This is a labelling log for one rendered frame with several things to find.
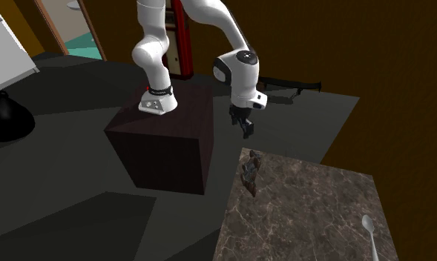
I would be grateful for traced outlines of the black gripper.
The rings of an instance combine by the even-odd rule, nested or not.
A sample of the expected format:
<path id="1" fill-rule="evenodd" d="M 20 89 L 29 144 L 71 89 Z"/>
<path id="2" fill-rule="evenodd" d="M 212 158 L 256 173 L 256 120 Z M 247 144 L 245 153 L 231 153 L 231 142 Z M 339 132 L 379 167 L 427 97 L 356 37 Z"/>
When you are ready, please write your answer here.
<path id="1" fill-rule="evenodd" d="M 243 130 L 243 138 L 248 139 L 254 133 L 254 123 L 248 120 L 252 112 L 251 108 L 239 108 L 235 105 L 230 105 L 229 115 L 231 116 L 231 124 L 240 124 Z"/>

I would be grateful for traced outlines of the dark brown jagged figure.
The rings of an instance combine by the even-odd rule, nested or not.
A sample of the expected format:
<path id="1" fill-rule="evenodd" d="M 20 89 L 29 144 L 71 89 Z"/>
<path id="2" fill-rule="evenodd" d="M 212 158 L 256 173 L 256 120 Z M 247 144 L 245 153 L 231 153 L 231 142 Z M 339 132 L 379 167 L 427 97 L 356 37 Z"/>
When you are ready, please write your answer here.
<path id="1" fill-rule="evenodd" d="M 241 182 L 247 191 L 256 197 L 257 187 L 256 187 L 256 177 L 261 166 L 261 156 L 259 153 L 250 150 L 249 160 L 242 164 L 243 172 L 240 175 Z"/>

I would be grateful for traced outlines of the dark brown robot stand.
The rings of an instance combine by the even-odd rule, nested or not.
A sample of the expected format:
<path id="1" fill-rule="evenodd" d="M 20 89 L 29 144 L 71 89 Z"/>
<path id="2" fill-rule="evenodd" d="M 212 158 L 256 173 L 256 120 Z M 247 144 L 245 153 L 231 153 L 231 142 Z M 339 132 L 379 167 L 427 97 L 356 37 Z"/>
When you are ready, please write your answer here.
<path id="1" fill-rule="evenodd" d="M 214 147 L 213 93 L 206 85 L 179 81 L 178 106 L 158 116 L 138 104 L 138 87 L 104 132 L 138 188 L 204 194 Z"/>

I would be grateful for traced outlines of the red tall cabinet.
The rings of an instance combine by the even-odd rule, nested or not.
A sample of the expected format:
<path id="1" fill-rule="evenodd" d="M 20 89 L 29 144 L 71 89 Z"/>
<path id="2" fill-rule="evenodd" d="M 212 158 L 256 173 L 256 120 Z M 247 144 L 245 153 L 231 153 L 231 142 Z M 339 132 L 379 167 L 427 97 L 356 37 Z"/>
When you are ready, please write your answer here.
<path id="1" fill-rule="evenodd" d="M 165 0 L 165 29 L 169 48 L 162 58 L 171 78 L 190 79 L 194 75 L 188 15 L 180 0 Z"/>

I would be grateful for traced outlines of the silver spoon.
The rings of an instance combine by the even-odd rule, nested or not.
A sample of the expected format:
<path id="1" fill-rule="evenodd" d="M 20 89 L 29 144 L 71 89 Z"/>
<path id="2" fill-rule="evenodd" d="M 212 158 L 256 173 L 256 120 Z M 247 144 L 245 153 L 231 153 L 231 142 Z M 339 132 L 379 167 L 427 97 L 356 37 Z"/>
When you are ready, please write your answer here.
<path id="1" fill-rule="evenodd" d="M 361 223 L 362 223 L 363 227 L 369 232 L 369 237 L 370 237 L 370 241 L 371 241 L 371 249 L 372 249 L 372 261 L 379 261 L 378 252 L 377 252 L 377 249 L 375 246 L 375 240 L 374 240 L 374 234 L 373 234 L 375 227 L 372 223 L 372 219 L 367 214 L 364 214 L 362 216 Z"/>

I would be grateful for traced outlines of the black round bag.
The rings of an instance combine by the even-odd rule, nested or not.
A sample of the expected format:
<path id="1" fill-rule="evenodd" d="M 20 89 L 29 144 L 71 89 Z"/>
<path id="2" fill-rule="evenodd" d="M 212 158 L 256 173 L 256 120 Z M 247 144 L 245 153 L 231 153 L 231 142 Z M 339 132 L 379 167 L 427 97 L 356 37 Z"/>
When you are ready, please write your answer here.
<path id="1" fill-rule="evenodd" d="M 11 142 L 30 134 L 36 123 L 32 113 L 8 93 L 0 90 L 0 142 Z"/>

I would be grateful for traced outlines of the white refrigerator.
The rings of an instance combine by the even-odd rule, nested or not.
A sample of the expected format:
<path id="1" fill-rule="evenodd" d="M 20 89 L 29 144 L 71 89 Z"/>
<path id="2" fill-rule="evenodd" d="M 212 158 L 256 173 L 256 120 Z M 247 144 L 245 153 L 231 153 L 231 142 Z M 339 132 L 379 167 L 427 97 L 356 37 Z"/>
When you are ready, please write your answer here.
<path id="1" fill-rule="evenodd" d="M 0 90 L 39 69 L 0 14 Z"/>

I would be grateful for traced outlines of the brown door frame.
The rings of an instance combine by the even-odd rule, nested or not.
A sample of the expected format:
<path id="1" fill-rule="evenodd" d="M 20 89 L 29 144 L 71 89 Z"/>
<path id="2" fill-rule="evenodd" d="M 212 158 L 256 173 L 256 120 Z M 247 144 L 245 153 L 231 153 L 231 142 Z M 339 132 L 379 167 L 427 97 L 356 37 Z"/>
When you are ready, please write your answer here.
<path id="1" fill-rule="evenodd" d="M 91 58 L 107 60 L 83 0 L 33 0 L 33 3 L 57 44 L 59 53 L 88 58 L 89 49 L 93 52 Z M 74 43 L 87 34 L 91 35 L 88 37 L 92 41 L 91 46 L 79 44 L 74 47 L 72 44 L 72 48 L 68 48 L 69 42 Z"/>

